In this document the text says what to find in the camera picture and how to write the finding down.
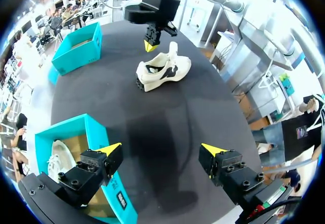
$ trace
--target cardboard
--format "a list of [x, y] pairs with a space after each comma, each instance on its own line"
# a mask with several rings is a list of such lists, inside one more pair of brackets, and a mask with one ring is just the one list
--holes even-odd
[[77, 47], [79, 47], [79, 46], [81, 46], [81, 45], [83, 45], [83, 44], [86, 44], [86, 43], [90, 42], [90, 41], [91, 41], [91, 39], [89, 39], [89, 40], [85, 40], [85, 41], [83, 41], [83, 42], [81, 42], [81, 43], [79, 43], [79, 44], [74, 45], [71, 49], [77, 48]]
[[[85, 134], [65, 139], [63, 142], [69, 148], [76, 162], [80, 160], [80, 153], [88, 149], [87, 136]], [[82, 211], [92, 217], [116, 217], [101, 188]]]

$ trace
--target white sneaker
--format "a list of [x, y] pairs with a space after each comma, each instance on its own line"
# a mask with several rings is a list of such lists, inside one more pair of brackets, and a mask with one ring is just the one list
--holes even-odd
[[75, 159], [73, 158], [68, 147], [64, 142], [56, 140], [52, 144], [52, 155], [48, 161], [49, 165], [47, 167], [48, 175], [54, 181], [59, 183], [58, 173], [66, 173], [72, 167], [76, 165]]
[[137, 68], [137, 85], [145, 92], [151, 91], [167, 81], [183, 79], [191, 68], [191, 60], [177, 55], [178, 45], [171, 42], [169, 53], [159, 53], [148, 62], [140, 62]]

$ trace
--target open shoe box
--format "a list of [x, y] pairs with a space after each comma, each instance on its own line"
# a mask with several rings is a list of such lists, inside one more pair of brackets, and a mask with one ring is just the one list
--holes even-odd
[[98, 22], [68, 34], [53, 57], [53, 66], [60, 75], [65, 75], [99, 60], [102, 38], [102, 30]]
[[[40, 172], [48, 174], [48, 159], [52, 144], [56, 139], [63, 141], [75, 161], [86, 149], [100, 149], [109, 145], [106, 129], [87, 114], [52, 125], [35, 135], [37, 164]], [[126, 206], [123, 208], [118, 196], [122, 194]], [[102, 186], [91, 199], [84, 213], [107, 223], [133, 224], [137, 222], [136, 213], [116, 172], [107, 186]]]

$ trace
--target black t-shirt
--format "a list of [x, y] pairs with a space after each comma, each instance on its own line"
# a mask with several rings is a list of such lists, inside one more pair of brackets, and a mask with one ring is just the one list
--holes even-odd
[[[313, 95], [304, 97], [304, 103], [308, 103], [309, 100], [315, 98]], [[323, 103], [319, 101], [319, 110], [313, 113], [305, 112], [301, 116], [286, 120], [282, 123], [284, 149], [285, 149], [285, 160], [290, 161], [296, 158], [305, 150], [309, 149], [313, 145], [314, 150], [321, 143], [321, 127], [310, 130], [307, 132], [307, 128], [312, 126], [320, 113], [320, 109]]]

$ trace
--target man in black t-shirt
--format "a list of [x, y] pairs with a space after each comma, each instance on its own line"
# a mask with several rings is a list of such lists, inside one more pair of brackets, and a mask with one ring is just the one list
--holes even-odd
[[313, 95], [305, 97], [299, 107], [303, 115], [252, 131], [256, 142], [272, 145], [271, 150], [259, 155], [262, 166], [272, 167], [290, 161], [312, 146], [312, 159], [317, 159], [321, 153], [321, 127], [307, 129], [320, 123], [320, 119], [315, 121], [322, 106], [322, 101]]

